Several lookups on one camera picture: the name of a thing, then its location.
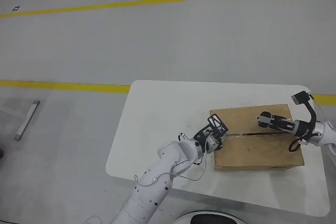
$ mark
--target floor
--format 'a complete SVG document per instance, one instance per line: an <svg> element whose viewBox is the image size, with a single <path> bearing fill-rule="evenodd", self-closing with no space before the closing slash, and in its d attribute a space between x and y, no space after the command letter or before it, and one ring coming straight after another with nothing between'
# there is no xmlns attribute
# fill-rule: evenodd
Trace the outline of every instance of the floor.
<svg viewBox="0 0 336 224"><path fill-rule="evenodd" d="M102 4L50 2L22 10ZM20 2L1 1L0 13ZM336 94L336 0L207 1L0 18L0 79L130 85L135 80L305 85ZM105 164L126 94L0 87L0 103L25 111L25 135L0 114L0 218L29 223L109 223L135 185ZM336 126L336 107L322 106ZM324 117L318 112L319 119ZM330 213L311 217L172 190L150 223L210 209L247 223L336 223L336 168L323 150Z"/></svg>

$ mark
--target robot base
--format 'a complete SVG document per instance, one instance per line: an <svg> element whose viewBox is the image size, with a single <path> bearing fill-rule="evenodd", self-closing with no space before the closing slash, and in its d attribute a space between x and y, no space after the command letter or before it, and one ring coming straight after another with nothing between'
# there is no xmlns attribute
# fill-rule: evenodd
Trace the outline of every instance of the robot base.
<svg viewBox="0 0 336 224"><path fill-rule="evenodd" d="M246 224L230 214L215 211L195 211L182 215L173 224Z"/></svg>

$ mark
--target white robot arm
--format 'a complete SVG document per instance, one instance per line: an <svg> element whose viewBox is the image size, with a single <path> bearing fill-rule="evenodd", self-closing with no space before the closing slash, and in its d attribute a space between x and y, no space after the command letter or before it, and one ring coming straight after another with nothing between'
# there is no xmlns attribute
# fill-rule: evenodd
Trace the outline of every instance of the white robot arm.
<svg viewBox="0 0 336 224"><path fill-rule="evenodd" d="M181 133L178 136L180 141L167 142L158 149L160 161L144 172L111 224L148 223L172 188L173 178L186 172L205 153L222 148L227 127L216 114L208 121L209 124L193 138L188 139Z"/></svg>
<svg viewBox="0 0 336 224"><path fill-rule="evenodd" d="M300 144L295 148L293 146L296 142L304 140L306 143L314 144L315 146L327 146L328 154L336 165L336 129L332 127L329 121L316 121L316 113L311 107L309 100L313 99L311 94L305 91L299 92L292 96L295 104L304 104L311 114L310 122L302 120L289 120L282 116L272 115L264 111L258 117L258 124L263 128L272 128L274 130L282 130L284 132L292 133L298 138L289 146L289 151L294 152L298 149Z"/></svg>

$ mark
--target table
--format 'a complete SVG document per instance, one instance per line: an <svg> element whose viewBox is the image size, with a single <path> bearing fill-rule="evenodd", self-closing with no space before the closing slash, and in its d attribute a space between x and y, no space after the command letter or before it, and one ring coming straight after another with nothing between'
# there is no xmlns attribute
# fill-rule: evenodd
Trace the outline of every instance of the table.
<svg viewBox="0 0 336 224"><path fill-rule="evenodd" d="M303 105L291 96L303 86L240 83L135 81L131 88L106 163L110 176L134 179L158 160L157 149L177 139L191 138L207 124L209 110L288 104L294 119L309 120ZM286 171L214 171L213 155L198 182L175 178L173 187L193 193L322 217L330 210L319 147L302 146L305 166ZM185 176L196 178L200 167Z"/></svg>

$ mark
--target yellow line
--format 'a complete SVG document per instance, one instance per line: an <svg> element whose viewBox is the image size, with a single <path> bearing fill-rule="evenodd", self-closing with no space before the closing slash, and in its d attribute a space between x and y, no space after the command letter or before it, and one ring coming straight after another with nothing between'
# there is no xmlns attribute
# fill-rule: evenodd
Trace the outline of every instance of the yellow line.
<svg viewBox="0 0 336 224"><path fill-rule="evenodd" d="M185 0L140 0L140 1L135 1L135 2L117 2L117 3L109 3L109 4L97 4L94 6L77 6L77 7L69 7L69 8L56 8L52 10L14 12L14 13L0 14L0 18L16 17L16 16L32 16L32 15L85 11L85 10L101 10L104 8L131 7L131 6L142 6L142 5L148 5L148 4L162 4L162 3L184 2L184 1Z"/></svg>
<svg viewBox="0 0 336 224"><path fill-rule="evenodd" d="M101 85L64 82L30 82L0 80L0 87L43 88L48 90L69 90L87 92L106 92L111 94L127 94L130 86ZM322 106L336 106L336 95L314 94L315 101Z"/></svg>
<svg viewBox="0 0 336 224"><path fill-rule="evenodd" d="M21 88L45 88L50 90L71 90L88 92L108 92L115 94L127 94L130 86L119 85L96 85L81 83L61 83L61 82L27 82L0 80L0 87L21 87Z"/></svg>
<svg viewBox="0 0 336 224"><path fill-rule="evenodd" d="M315 101L323 106L336 106L336 95L314 94Z"/></svg>

